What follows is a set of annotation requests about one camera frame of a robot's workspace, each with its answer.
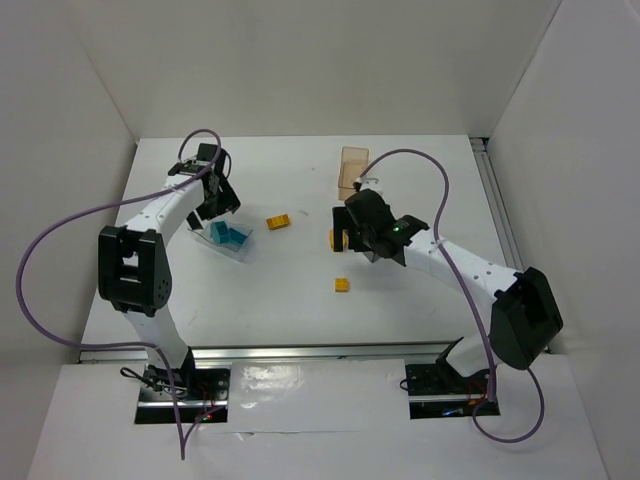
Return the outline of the aluminium side rail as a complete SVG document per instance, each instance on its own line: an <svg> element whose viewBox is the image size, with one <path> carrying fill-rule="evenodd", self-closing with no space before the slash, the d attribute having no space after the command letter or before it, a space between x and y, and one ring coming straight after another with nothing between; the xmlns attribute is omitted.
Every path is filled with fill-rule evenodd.
<svg viewBox="0 0 640 480"><path fill-rule="evenodd" d="M523 267L487 143L485 138L470 140L504 259L518 271L510 277L512 286L498 289L491 306L489 338L504 363L523 370L545 350L562 328L562 320L545 275L533 267Z"/></svg>

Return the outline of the small yellow lego brick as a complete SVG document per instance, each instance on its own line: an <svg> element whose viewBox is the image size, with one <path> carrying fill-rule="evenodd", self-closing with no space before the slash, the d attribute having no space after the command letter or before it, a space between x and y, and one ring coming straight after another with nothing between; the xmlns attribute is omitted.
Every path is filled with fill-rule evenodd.
<svg viewBox="0 0 640 480"><path fill-rule="evenodd" d="M334 281L334 289L338 293L346 293L350 289L349 280L347 278L336 278Z"/></svg>

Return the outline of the yellow rounded lego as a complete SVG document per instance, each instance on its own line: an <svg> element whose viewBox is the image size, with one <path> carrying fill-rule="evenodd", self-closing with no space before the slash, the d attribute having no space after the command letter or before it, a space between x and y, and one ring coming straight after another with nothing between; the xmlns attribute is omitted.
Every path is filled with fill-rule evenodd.
<svg viewBox="0 0 640 480"><path fill-rule="evenodd" d="M349 237L348 237L348 232L346 230L341 230L340 231L340 241L339 244L341 245L341 248L338 249L336 247L336 232L333 229L329 230L329 245L330 245L330 249L332 252L334 253L339 253L339 252L343 252L346 251L348 249L348 245L349 245Z"/></svg>

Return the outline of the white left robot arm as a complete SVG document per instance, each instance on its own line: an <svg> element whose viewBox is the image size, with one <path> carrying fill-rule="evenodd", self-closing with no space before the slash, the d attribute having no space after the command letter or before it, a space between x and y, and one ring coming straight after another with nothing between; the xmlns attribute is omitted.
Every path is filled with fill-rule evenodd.
<svg viewBox="0 0 640 480"><path fill-rule="evenodd" d="M173 280L166 247L180 226L202 233L204 224L239 209L224 175L227 151L202 143L196 156L168 172L165 195L153 199L122 226L98 237L98 292L122 313L146 344L151 376L169 375L185 386L195 372L191 348L179 335L168 302Z"/></svg>

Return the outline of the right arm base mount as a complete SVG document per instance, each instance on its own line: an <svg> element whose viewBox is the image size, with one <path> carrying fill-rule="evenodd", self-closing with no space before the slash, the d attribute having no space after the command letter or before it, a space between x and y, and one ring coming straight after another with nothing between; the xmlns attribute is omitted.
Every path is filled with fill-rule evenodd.
<svg viewBox="0 0 640 480"><path fill-rule="evenodd" d="M479 416L500 414L497 403L485 400L489 370L462 377L436 360L409 361L399 388L408 395L411 420L471 417L476 407Z"/></svg>

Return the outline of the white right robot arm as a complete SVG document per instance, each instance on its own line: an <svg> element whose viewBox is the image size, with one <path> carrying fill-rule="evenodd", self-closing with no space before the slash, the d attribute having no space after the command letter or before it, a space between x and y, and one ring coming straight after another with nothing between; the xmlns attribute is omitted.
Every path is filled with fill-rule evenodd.
<svg viewBox="0 0 640 480"><path fill-rule="evenodd" d="M395 217L374 190L361 190L334 207L332 221L334 251L392 260L462 293L478 331L451 343L437 359L445 382L486 373L487 395L494 399L498 366L528 369L564 327L543 272L495 264L438 236L435 226L414 216Z"/></svg>

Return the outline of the teal long lego brick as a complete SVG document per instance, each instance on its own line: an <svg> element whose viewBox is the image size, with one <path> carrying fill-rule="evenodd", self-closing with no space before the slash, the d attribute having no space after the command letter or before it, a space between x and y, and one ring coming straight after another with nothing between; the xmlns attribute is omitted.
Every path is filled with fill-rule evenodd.
<svg viewBox="0 0 640 480"><path fill-rule="evenodd" d="M228 242L227 245L232 248L239 250L244 246L248 239L249 235L244 233L242 230L237 230L235 228L228 229Z"/></svg>

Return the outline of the yellow long lego brick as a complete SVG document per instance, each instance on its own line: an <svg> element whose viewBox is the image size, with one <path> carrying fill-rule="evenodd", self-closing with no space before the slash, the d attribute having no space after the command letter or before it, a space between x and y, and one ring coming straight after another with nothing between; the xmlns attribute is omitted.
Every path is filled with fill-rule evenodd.
<svg viewBox="0 0 640 480"><path fill-rule="evenodd" d="M288 214L281 214L267 218L266 225L270 231L274 231L290 226L291 220Z"/></svg>

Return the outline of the clear transparent container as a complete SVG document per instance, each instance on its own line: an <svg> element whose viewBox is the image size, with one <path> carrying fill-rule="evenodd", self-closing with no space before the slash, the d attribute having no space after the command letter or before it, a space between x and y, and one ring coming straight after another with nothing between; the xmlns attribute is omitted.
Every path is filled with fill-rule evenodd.
<svg viewBox="0 0 640 480"><path fill-rule="evenodd" d="M193 240L238 263L250 263L254 256L253 229L228 220L211 220L189 229Z"/></svg>

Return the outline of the aluminium front rail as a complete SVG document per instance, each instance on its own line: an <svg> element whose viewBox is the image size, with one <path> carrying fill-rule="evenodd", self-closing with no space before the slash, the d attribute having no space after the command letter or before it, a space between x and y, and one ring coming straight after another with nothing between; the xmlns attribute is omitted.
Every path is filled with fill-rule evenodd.
<svg viewBox="0 0 640 480"><path fill-rule="evenodd" d="M232 361L300 361L303 359L364 359L438 356L445 342L404 342L326 345L193 347L197 363Z"/></svg>

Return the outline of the orange transparent container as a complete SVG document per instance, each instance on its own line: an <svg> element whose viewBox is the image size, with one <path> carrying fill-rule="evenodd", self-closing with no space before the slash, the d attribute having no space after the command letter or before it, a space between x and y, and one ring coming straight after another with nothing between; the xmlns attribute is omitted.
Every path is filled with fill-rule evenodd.
<svg viewBox="0 0 640 480"><path fill-rule="evenodd" d="M346 200L355 193L354 182L369 164L369 150L361 147L345 146L341 151L338 176L338 199Z"/></svg>

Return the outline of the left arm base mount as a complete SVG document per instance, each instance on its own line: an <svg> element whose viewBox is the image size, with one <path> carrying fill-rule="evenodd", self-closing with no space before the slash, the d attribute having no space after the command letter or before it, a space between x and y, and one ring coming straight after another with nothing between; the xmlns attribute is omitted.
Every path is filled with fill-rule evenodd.
<svg viewBox="0 0 640 480"><path fill-rule="evenodd" d="M120 375L137 380L140 390L134 423L136 425L174 424L173 400L167 382L156 381L148 369L139 374L128 367ZM195 372L190 387L177 385L177 406L182 423L226 423L230 393L231 369L207 368Z"/></svg>

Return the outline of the teal rounded lego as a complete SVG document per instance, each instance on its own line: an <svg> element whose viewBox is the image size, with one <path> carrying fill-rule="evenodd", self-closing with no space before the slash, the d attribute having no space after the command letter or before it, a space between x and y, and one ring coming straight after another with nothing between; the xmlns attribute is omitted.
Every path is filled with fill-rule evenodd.
<svg viewBox="0 0 640 480"><path fill-rule="evenodd" d="M218 245L224 245L228 242L228 225L225 221L211 222L209 225L209 233L211 240Z"/></svg>

